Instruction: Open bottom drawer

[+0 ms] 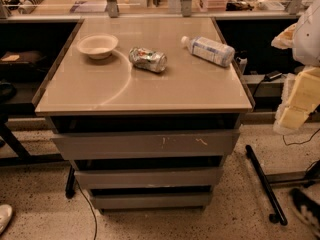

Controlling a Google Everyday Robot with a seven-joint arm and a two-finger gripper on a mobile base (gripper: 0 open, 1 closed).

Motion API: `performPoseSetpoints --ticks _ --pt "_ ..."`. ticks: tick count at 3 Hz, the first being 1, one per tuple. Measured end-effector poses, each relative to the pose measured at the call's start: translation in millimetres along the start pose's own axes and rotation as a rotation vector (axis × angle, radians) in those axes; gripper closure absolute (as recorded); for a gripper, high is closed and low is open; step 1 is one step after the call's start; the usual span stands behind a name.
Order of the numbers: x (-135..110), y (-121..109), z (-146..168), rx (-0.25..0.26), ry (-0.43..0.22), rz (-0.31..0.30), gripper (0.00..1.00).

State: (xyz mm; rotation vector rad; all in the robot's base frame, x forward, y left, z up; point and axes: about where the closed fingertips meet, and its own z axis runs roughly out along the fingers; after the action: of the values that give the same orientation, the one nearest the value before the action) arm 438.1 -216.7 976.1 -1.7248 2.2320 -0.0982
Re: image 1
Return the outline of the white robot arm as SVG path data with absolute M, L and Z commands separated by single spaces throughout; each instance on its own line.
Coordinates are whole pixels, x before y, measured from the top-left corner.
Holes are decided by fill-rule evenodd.
M 275 115 L 274 131 L 286 135 L 298 130 L 320 105 L 320 0 L 314 0 L 271 45 L 291 48 L 293 59 L 304 65 L 297 75 L 286 77 Z

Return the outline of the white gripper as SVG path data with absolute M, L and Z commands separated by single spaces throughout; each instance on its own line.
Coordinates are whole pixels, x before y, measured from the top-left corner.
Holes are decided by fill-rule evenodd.
M 273 130 L 287 135 L 298 130 L 320 105 L 320 68 L 305 66 L 297 75 L 288 74 L 281 100 Z

